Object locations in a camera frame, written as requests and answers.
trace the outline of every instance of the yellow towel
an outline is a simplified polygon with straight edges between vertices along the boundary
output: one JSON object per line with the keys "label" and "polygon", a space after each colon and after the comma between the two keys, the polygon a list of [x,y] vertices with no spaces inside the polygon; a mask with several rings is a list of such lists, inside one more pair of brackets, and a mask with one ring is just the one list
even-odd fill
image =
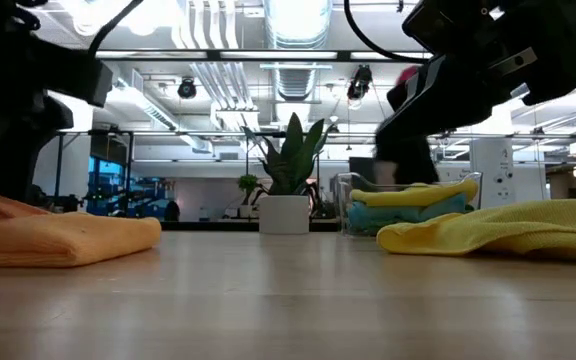
{"label": "yellow towel", "polygon": [[369,193],[361,190],[353,190],[350,197],[355,201],[361,201],[367,206],[430,206],[449,197],[465,193],[468,202],[477,195],[479,185],[472,179],[447,186],[415,184],[404,191]]}
{"label": "yellow towel", "polygon": [[149,249],[161,235],[156,219],[36,214],[45,211],[0,197],[0,267],[87,265]]}
{"label": "yellow towel", "polygon": [[460,256],[474,250],[576,260],[576,200],[546,200],[386,226],[377,235],[399,254]]}

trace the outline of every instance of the blue towel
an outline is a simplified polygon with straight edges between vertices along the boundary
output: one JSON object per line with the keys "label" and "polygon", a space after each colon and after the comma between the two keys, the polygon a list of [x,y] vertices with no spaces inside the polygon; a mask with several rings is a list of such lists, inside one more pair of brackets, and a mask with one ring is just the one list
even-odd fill
{"label": "blue towel", "polygon": [[348,227],[352,233],[376,235],[384,226],[401,222],[421,223],[450,213],[466,213],[466,194],[457,194],[436,204],[397,207],[369,207],[355,201],[348,210]]}

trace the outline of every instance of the white pot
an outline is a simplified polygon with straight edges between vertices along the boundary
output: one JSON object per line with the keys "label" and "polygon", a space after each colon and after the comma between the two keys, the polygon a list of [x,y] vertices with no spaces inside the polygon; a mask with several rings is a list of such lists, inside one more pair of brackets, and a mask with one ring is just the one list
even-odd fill
{"label": "white pot", "polygon": [[239,205],[239,217],[249,218],[252,214],[252,206]]}
{"label": "white pot", "polygon": [[308,196],[266,196],[259,199],[259,232],[275,235],[307,234],[310,225]]}

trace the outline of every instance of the small plant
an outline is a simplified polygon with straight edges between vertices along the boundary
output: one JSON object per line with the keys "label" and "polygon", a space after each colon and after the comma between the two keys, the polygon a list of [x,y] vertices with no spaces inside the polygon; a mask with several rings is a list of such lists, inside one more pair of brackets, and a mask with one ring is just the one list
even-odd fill
{"label": "small plant", "polygon": [[241,205],[249,205],[248,201],[250,201],[250,196],[257,188],[257,177],[255,175],[242,175],[239,177],[237,181],[237,185],[239,185],[239,190],[243,191],[246,194],[244,198],[244,202]]}
{"label": "small plant", "polygon": [[312,174],[315,158],[328,137],[328,131],[324,132],[323,127],[324,120],[321,119],[312,125],[304,137],[301,121],[297,114],[293,113],[281,151],[277,151],[270,140],[262,137],[267,148],[264,149],[252,130],[243,127],[248,139],[259,146],[264,154],[265,160],[261,160],[261,163],[272,178],[269,195],[302,195],[306,191],[306,180]]}

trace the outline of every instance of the desk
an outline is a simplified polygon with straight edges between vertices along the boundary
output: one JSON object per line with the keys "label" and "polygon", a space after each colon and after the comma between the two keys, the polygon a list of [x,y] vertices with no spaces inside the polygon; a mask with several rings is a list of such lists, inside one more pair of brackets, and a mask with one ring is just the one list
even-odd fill
{"label": "desk", "polygon": [[165,233],[79,269],[0,269],[0,359],[576,359],[576,265]]}

